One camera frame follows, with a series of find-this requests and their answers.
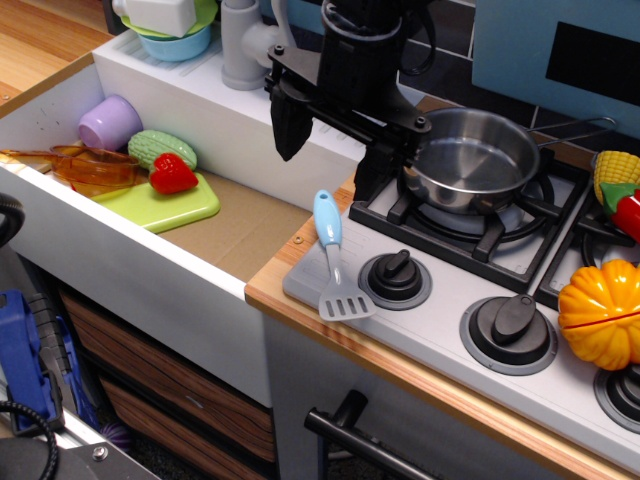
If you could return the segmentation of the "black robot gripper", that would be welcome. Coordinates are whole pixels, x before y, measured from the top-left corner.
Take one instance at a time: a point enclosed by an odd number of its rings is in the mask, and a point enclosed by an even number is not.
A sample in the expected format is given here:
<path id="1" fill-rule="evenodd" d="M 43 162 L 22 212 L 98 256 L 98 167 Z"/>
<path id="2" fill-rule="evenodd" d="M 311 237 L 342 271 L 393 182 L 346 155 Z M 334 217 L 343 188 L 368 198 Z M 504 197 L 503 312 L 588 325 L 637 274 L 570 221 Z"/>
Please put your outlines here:
<path id="1" fill-rule="evenodd" d="M 402 57 L 419 29 L 430 33 L 426 4 L 324 4 L 320 51 L 276 45 L 268 56 L 275 147 L 291 160 L 316 119 L 367 145 L 354 176 L 355 201 L 365 201 L 412 157 L 431 124 L 397 86 L 400 74 L 426 72 L 432 58 L 413 66 Z"/>

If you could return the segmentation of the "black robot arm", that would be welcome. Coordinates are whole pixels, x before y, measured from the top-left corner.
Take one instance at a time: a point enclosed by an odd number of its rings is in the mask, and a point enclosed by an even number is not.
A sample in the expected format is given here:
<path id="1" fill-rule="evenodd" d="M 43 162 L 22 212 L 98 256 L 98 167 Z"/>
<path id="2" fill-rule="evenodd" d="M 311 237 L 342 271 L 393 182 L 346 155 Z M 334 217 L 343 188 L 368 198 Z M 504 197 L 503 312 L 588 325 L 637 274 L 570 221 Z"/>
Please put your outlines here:
<path id="1" fill-rule="evenodd" d="M 406 66 L 406 42 L 418 31 L 436 42 L 426 1 L 325 1 L 319 52 L 276 45 L 266 78 L 275 146 L 291 160 L 319 119 L 366 147 L 354 198 L 369 199 L 411 162 L 431 123 L 399 91 L 400 74 L 418 76 L 435 54 Z"/>

